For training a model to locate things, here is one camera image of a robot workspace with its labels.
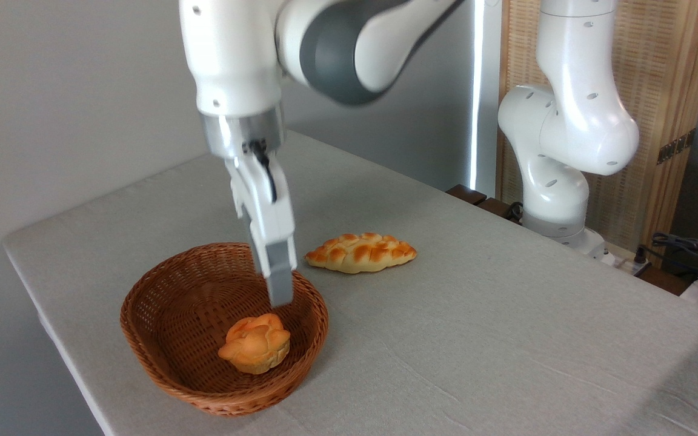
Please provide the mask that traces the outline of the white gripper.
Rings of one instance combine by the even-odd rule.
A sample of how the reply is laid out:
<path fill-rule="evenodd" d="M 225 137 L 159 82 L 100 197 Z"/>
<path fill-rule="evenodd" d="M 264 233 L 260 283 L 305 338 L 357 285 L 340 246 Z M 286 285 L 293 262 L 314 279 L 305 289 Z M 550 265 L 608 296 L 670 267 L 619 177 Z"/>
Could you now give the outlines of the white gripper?
<path fill-rule="evenodd" d="M 282 166 L 276 155 L 268 158 L 264 166 L 252 155 L 238 156 L 226 160 L 225 167 L 255 270 L 266 279 L 270 305 L 280 307 L 293 301 L 294 215 Z"/>

